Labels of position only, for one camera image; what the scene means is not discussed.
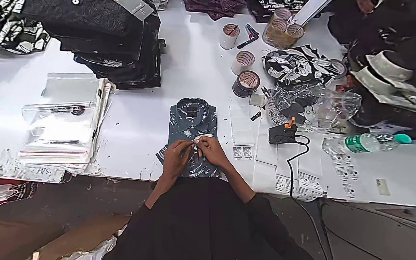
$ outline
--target teal bottle cap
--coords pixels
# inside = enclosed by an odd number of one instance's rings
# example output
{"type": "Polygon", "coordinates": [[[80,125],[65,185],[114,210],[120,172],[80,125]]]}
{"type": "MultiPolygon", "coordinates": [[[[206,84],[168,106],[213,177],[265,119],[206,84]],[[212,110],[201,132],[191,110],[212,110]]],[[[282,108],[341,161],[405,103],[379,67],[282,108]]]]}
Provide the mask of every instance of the teal bottle cap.
{"type": "Polygon", "coordinates": [[[412,138],[406,134],[394,135],[394,139],[396,139],[398,143],[412,143],[412,138]]]}

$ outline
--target green bottle label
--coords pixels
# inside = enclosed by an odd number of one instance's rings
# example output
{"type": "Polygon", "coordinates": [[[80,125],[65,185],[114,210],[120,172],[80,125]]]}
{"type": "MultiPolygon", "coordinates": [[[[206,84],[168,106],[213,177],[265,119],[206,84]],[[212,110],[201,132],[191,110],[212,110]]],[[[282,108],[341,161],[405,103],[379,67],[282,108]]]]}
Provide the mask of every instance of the green bottle label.
{"type": "Polygon", "coordinates": [[[350,136],[344,140],[344,143],[348,149],[353,153],[366,153],[370,152],[365,149],[361,144],[361,136],[350,136]]]}

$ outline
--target clear polybag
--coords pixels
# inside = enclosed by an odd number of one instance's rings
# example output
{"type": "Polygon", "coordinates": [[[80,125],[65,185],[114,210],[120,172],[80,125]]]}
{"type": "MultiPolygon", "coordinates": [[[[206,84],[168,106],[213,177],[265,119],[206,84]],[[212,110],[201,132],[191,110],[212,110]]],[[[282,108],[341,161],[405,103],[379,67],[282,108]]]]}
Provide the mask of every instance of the clear polybag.
{"type": "Polygon", "coordinates": [[[266,102],[267,118],[275,124],[291,121],[280,111],[287,109],[297,98],[316,97],[313,105],[305,108],[302,115],[306,118],[299,124],[301,131],[326,131],[340,122],[350,119],[361,106],[361,96],[352,92],[338,92],[326,89],[323,85],[303,84],[291,90],[274,86],[269,90],[266,102]]]}
{"type": "Polygon", "coordinates": [[[97,111],[93,101],[24,106],[30,126],[22,152],[90,149],[97,111]]]}

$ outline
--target plastic bottle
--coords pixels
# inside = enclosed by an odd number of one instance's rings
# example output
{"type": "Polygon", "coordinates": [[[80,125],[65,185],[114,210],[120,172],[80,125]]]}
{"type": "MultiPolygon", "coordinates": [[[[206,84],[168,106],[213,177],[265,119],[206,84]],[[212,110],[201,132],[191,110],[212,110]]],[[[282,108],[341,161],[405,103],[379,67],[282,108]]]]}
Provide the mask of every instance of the plastic bottle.
{"type": "Polygon", "coordinates": [[[364,133],[324,140],[322,149],[329,155],[391,151],[402,143],[412,143],[406,134],[364,133]]]}

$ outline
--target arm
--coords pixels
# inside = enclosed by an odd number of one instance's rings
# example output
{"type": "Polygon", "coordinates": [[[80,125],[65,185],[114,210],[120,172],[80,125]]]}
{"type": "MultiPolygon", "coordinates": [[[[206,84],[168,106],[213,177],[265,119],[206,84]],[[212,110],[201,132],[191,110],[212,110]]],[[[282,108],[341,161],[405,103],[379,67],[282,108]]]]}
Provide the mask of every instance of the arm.
{"type": "Polygon", "coordinates": [[[288,234],[286,227],[272,211],[269,200],[255,195],[255,192],[235,170],[219,141],[212,137],[202,136],[195,140],[195,143],[199,147],[198,156],[205,155],[210,163],[221,167],[234,192],[246,204],[248,217],[255,229],[269,245],[284,259],[312,260],[312,257],[288,234]]]}
{"type": "Polygon", "coordinates": [[[149,244],[141,239],[148,229],[152,226],[149,221],[149,214],[155,202],[165,192],[167,192],[176,182],[184,166],[189,161],[190,152],[194,145],[192,141],[177,140],[165,151],[165,164],[163,165],[163,174],[158,179],[157,186],[153,189],[147,199],[145,206],[142,206],[134,213],[124,232],[119,236],[117,244],[112,251],[108,252],[103,260],[116,259],[143,259],[142,256],[136,255],[140,252],[130,251],[133,248],[141,248],[142,252],[151,250],[149,244]]]}
{"type": "Polygon", "coordinates": [[[155,189],[153,189],[152,194],[150,194],[146,201],[148,209],[152,209],[157,199],[163,193],[167,192],[176,182],[177,177],[189,161],[190,152],[194,147],[193,143],[193,141],[177,140],[165,151],[163,174],[158,179],[157,186],[155,186],[155,189]]]}
{"type": "Polygon", "coordinates": [[[222,172],[226,175],[234,192],[243,203],[248,203],[253,196],[255,196],[255,192],[253,192],[250,186],[243,180],[242,176],[240,176],[232,163],[229,162],[219,141],[216,138],[202,136],[195,140],[195,143],[199,147],[198,156],[202,157],[205,154],[211,164],[221,167],[222,172]]]}

